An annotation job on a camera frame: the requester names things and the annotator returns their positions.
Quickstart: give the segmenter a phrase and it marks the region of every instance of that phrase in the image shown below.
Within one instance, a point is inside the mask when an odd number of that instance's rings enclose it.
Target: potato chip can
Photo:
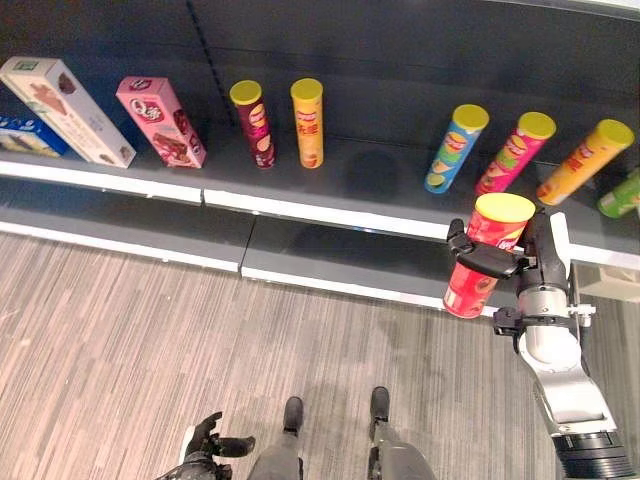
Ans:
[[[598,209],[607,217],[620,218],[640,205],[640,168],[598,201]]]
[[[544,113],[523,114],[476,184],[476,195],[504,192],[555,131],[555,122]]]
[[[238,110],[242,132],[249,143],[256,166],[272,167],[276,161],[276,153],[262,100],[262,87],[253,80],[242,80],[231,87],[229,96]]]
[[[318,168],[324,162],[322,84],[313,78],[300,79],[291,85],[291,98],[300,163],[305,168]]]
[[[471,239],[511,250],[535,213],[533,202],[511,193],[487,193],[476,200],[467,234]],[[456,262],[444,294],[444,307],[461,318],[476,318],[496,286],[497,279]]]
[[[453,111],[447,133],[436,158],[424,178],[424,188],[431,193],[446,192],[480,133],[489,123],[489,114],[478,105],[460,105]]]
[[[633,132],[624,123],[602,120],[569,158],[538,187],[538,199],[547,205],[559,205],[630,146],[633,139]]]

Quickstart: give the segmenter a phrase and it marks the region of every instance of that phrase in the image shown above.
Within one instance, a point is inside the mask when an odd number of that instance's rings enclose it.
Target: gray wood-grain floor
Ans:
[[[555,477],[531,381],[487,323],[11,235],[0,252],[3,479],[152,479],[218,409],[223,434],[258,439],[243,479],[292,394],[307,478],[364,479],[378,384],[438,478]],[[640,308],[598,306],[591,366],[637,464]]]

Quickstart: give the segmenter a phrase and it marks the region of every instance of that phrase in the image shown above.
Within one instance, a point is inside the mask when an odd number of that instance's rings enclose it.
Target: can lid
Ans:
[[[476,210],[483,217],[501,223],[529,220],[536,211],[531,200],[512,193],[486,193],[476,200]]]
[[[229,96],[236,105],[251,105],[262,96],[262,87],[253,80],[241,80],[231,87]]]
[[[453,121],[464,130],[482,130],[489,123],[489,114],[479,105],[467,103],[453,111]]]
[[[527,137],[546,140],[556,133],[556,122],[544,113],[527,112],[518,120],[518,130]]]
[[[322,84],[315,78],[301,78],[291,85],[291,96],[303,101],[317,100],[322,96]]]
[[[596,131],[602,139],[619,148],[627,148],[633,143],[633,132],[624,123],[607,118],[598,122]]]

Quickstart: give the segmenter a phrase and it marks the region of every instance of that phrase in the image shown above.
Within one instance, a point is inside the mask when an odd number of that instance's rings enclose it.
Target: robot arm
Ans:
[[[513,337],[516,353],[535,379],[536,398],[566,478],[640,478],[634,476],[609,407],[585,371],[580,342],[571,332],[576,324],[588,325],[595,309],[568,305],[569,261],[560,256],[566,255],[568,242],[556,238],[567,237],[560,215],[550,220],[540,211],[533,216],[521,238],[523,253],[473,242],[458,219],[451,222],[447,241],[468,268],[495,278],[517,277],[518,308],[499,309],[494,331]]]

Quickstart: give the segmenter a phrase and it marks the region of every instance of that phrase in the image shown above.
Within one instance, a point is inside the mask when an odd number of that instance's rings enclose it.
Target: white snack box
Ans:
[[[136,151],[57,58],[11,57],[2,80],[87,162],[127,168]]]

